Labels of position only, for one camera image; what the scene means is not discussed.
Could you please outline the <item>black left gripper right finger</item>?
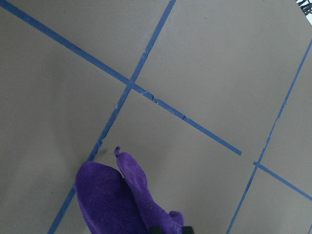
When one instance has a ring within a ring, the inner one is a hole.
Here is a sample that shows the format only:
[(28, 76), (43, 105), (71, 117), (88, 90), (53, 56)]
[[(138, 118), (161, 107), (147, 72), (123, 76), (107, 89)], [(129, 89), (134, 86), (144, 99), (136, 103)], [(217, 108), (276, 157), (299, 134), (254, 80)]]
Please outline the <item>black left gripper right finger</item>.
[(194, 234), (194, 229), (192, 226), (183, 226), (182, 234)]

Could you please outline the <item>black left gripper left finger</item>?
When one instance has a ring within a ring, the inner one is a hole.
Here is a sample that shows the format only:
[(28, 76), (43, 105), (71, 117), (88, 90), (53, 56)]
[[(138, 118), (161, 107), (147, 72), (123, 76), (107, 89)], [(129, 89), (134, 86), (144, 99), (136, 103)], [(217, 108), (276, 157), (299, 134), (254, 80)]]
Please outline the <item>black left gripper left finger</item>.
[(153, 226), (150, 228), (150, 234), (162, 234), (162, 228), (160, 226)]

